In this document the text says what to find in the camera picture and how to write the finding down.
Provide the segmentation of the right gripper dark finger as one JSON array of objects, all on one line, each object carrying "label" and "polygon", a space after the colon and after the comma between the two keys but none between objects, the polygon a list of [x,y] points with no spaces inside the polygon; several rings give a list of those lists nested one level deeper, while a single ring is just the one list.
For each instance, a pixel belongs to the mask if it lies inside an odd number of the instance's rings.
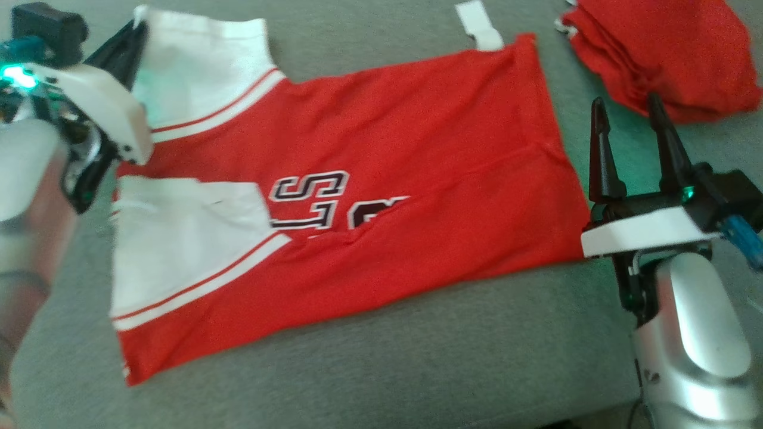
[{"label": "right gripper dark finger", "polygon": [[607,109],[602,98],[591,104],[589,199],[592,203],[609,203],[626,198],[626,185],[618,176],[609,133]]},{"label": "right gripper dark finger", "polygon": [[694,192],[692,163],[659,94],[648,94],[647,108],[650,125],[657,138],[660,191]]}]

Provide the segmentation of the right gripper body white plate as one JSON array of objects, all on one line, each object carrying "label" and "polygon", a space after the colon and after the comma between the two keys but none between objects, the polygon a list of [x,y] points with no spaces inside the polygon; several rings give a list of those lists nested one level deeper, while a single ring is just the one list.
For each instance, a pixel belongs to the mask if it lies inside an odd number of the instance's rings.
[{"label": "right gripper body white plate", "polygon": [[697,227],[684,207],[663,207],[590,225],[581,234],[589,260],[610,258],[622,308],[646,325],[662,305],[675,305],[679,321],[715,313],[722,282],[711,261],[719,234]]}]

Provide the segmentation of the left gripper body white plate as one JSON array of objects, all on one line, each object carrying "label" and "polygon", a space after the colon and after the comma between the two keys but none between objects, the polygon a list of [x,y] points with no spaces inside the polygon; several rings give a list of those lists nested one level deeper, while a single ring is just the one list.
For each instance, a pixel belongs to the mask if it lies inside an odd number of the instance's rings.
[{"label": "left gripper body white plate", "polygon": [[58,187],[73,211],[92,206],[111,164],[148,163],[154,141],[145,107],[106,67],[85,63],[51,68],[21,60],[2,60],[2,193],[29,183],[31,156],[38,149],[30,134],[36,128],[52,132],[54,149],[64,149]]}]

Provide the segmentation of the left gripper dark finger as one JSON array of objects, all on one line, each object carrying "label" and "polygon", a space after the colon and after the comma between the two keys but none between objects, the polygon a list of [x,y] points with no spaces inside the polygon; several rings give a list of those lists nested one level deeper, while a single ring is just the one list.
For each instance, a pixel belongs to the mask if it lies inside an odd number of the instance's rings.
[{"label": "left gripper dark finger", "polygon": [[137,40],[141,38],[140,23],[129,21],[111,38],[99,46],[84,63],[95,67],[137,66],[141,59],[141,48]]},{"label": "left gripper dark finger", "polygon": [[107,71],[127,90],[133,89],[148,35],[147,24],[130,24],[109,40]]}]

